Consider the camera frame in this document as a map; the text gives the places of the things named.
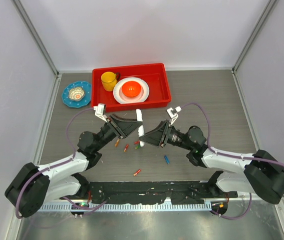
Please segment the white air conditioner remote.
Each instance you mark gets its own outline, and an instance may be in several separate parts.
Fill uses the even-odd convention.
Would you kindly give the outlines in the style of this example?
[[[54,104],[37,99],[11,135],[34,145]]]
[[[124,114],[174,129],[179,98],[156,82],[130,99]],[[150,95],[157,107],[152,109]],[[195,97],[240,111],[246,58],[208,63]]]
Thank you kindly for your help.
[[[136,109],[136,117],[137,117],[137,121],[143,122],[142,111],[140,109]],[[138,128],[138,137],[142,137],[142,136],[144,136],[144,134],[145,134],[144,126],[140,125],[139,128]],[[140,147],[144,147],[145,146],[145,142],[143,142],[141,140],[139,140],[139,144],[140,144]]]

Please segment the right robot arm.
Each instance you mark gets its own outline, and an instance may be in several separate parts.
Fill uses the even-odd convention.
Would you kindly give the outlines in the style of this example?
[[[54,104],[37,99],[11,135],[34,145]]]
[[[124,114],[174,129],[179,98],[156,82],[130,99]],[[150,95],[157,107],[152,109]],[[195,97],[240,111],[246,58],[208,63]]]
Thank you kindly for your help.
[[[182,133],[168,120],[149,132],[138,129],[139,141],[164,147],[167,144],[188,150],[188,161],[203,168],[216,169],[209,179],[208,193],[220,197],[226,192],[258,195],[270,204],[278,204],[284,195],[284,167],[266,151],[244,154],[209,147],[202,130],[193,125]]]

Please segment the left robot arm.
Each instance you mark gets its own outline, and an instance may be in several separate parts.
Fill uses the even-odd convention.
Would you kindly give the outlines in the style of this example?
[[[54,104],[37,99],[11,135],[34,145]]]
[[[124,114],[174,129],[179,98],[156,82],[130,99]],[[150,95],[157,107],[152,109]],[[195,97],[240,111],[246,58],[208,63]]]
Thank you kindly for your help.
[[[15,207],[16,217],[28,218],[44,203],[62,197],[84,199],[88,182],[80,173],[97,164],[102,156],[99,151],[114,138],[124,139],[142,126],[139,110],[136,116],[130,119],[102,114],[100,117],[105,122],[99,132],[82,132],[70,156],[43,165],[25,164],[5,191],[5,197]]]

